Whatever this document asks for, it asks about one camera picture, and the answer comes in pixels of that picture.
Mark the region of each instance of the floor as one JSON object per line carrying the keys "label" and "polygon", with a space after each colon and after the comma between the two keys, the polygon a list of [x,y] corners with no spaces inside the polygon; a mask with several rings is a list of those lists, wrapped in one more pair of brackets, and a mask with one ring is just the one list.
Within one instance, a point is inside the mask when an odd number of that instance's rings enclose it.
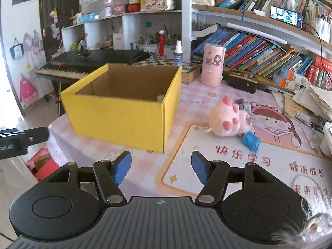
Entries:
{"label": "floor", "polygon": [[[19,119],[17,128],[26,130],[41,126],[48,127],[57,117],[56,98],[51,97],[49,102],[40,99],[27,107],[26,117]],[[0,161],[0,232],[12,239],[16,239],[15,232],[8,218],[11,203],[26,190],[37,183],[34,176],[25,166],[28,161],[45,143],[39,143],[28,148],[28,154]],[[10,245],[10,241],[0,236],[0,249]]]}

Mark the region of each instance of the red figurine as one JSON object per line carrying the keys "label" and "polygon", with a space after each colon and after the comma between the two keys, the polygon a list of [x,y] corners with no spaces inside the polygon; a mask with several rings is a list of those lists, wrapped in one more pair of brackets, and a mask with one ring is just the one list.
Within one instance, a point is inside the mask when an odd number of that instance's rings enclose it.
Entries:
{"label": "red figurine", "polygon": [[165,36],[163,36],[164,30],[159,31],[159,57],[164,57],[164,43],[165,43]]}

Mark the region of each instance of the chessboard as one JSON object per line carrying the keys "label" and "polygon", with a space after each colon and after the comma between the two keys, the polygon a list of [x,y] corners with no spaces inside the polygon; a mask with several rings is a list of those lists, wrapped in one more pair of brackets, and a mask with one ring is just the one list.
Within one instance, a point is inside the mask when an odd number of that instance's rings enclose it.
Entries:
{"label": "chessboard", "polygon": [[[133,66],[148,66],[148,65],[157,65],[157,66],[173,66],[173,60],[166,60],[162,58],[149,58],[137,63],[133,63]],[[185,84],[189,84],[195,78],[200,75],[201,65],[192,64],[192,63],[182,63],[182,76],[181,82]]]}

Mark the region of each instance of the pink checkered tablecloth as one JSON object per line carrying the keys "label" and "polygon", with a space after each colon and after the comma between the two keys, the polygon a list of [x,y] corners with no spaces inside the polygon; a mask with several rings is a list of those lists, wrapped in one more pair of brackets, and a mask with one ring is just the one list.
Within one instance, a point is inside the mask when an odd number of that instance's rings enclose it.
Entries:
{"label": "pink checkered tablecloth", "polygon": [[125,197],[129,199],[132,195],[167,196],[169,194],[166,191],[156,187],[154,180],[184,126],[189,121],[207,124],[212,107],[226,95],[233,100],[243,97],[245,101],[257,101],[278,107],[273,95],[267,92],[257,90],[254,94],[250,94],[228,86],[225,81],[222,81],[219,87],[210,88],[202,85],[198,78],[190,85],[181,84],[181,101],[164,154],[150,153],[76,135],[66,114],[50,124],[47,146],[52,158],[60,166],[71,161],[77,162],[79,167],[92,166],[96,161],[104,158],[112,159],[122,151],[130,151],[132,167],[119,186]]}

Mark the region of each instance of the paper stack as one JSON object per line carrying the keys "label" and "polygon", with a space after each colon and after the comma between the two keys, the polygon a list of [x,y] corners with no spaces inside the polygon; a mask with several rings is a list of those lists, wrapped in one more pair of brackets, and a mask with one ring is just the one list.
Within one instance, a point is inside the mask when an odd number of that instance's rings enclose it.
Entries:
{"label": "paper stack", "polygon": [[332,120],[332,92],[307,85],[295,92],[293,100],[311,110],[315,115],[328,121]]}

